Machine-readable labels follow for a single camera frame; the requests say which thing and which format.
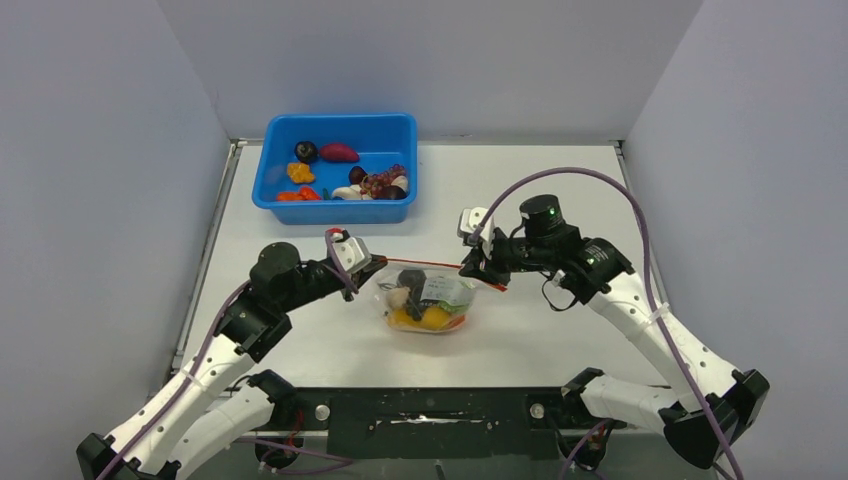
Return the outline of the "clear zip top bag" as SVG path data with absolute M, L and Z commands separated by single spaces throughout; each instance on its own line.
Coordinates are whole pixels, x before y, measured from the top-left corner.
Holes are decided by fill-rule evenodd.
M 376 288 L 375 302 L 377 311 L 381 314 L 382 319 L 388 327 L 390 326 L 387 323 L 386 317 L 393 311 L 390 311 L 387 308 L 385 293 L 392 288 L 399 287 L 396 282 L 397 276 L 400 271 L 404 269 L 420 269 L 427 275 L 427 281 L 423 289 L 410 291 L 410 297 L 406 304 L 406 308 L 403 309 L 415 320 L 419 320 L 421 318 L 421 314 L 427 308 L 438 306 L 439 302 L 442 300 L 473 298 L 475 302 L 475 298 L 480 291 L 489 290 L 503 293 L 507 290 L 506 287 L 493 286 L 479 280 L 460 276 L 460 266 L 457 264 L 390 258 L 388 259 L 388 266 L 380 270 L 372 278 L 373 286 Z M 472 309 L 473 305 L 466 312 L 466 319 L 468 312 Z M 401 330 L 393 327 L 390 328 L 410 333 L 447 334 L 460 329 L 463 324 L 454 330 L 441 332 L 417 332 Z

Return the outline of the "green custard apple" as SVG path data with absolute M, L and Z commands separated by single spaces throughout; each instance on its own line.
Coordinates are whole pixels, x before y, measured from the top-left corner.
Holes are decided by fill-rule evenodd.
M 451 316 L 463 316 L 473 305 L 474 299 L 442 300 L 438 307 Z

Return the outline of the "orange fruit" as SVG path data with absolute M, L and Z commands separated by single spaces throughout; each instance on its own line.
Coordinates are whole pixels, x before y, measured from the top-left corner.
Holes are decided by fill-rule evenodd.
M 448 323 L 446 323 L 444 325 L 444 330 L 445 331 L 454 330 L 454 329 L 460 327 L 465 322 L 465 320 L 466 320 L 465 315 L 452 318 Z

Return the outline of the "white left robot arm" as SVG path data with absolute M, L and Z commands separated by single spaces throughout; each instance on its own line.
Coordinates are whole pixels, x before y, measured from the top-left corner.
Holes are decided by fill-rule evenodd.
M 304 260 L 286 242 L 267 245 L 248 280 L 224 302 L 198 351 L 137 413 L 77 447 L 85 479 L 186 479 L 219 451 L 267 424 L 295 389 L 271 370 L 254 374 L 219 407 L 214 402 L 292 329 L 290 313 L 334 293 L 346 301 L 386 257 L 333 229 L 326 256 Z

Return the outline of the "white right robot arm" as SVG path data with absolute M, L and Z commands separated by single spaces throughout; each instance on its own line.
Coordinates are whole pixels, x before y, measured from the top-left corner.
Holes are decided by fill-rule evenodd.
M 585 427 L 611 419 L 660 434 L 701 469 L 750 428 L 770 390 L 765 376 L 740 370 L 701 342 L 648 293 L 614 245 L 565 221 L 556 196 L 520 205 L 521 237 L 495 227 L 488 212 L 477 207 L 460 214 L 457 234 L 470 249 L 461 276 L 504 287 L 514 273 L 543 274 L 614 326 L 664 380 L 639 385 L 587 368 L 562 389 L 568 422 Z

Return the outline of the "white garlic bulb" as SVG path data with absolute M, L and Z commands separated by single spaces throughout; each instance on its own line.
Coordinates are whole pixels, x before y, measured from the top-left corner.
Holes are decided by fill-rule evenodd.
M 385 293 L 385 302 L 390 311 L 403 310 L 410 297 L 410 289 L 408 287 L 396 287 L 388 290 Z

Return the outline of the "dark mangosteen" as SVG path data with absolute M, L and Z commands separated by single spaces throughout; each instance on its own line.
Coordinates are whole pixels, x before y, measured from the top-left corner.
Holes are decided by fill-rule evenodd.
M 397 276 L 397 285 L 410 291 L 422 290 L 427 281 L 427 275 L 420 269 L 404 269 Z

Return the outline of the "yellow bumpy pepper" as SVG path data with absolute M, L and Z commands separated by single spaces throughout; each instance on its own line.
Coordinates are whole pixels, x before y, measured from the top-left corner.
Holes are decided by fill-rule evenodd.
M 454 317 L 446 310 L 432 306 L 427 308 L 419 320 L 415 320 L 403 309 L 390 312 L 386 317 L 390 327 L 417 332 L 441 332 L 452 328 Z

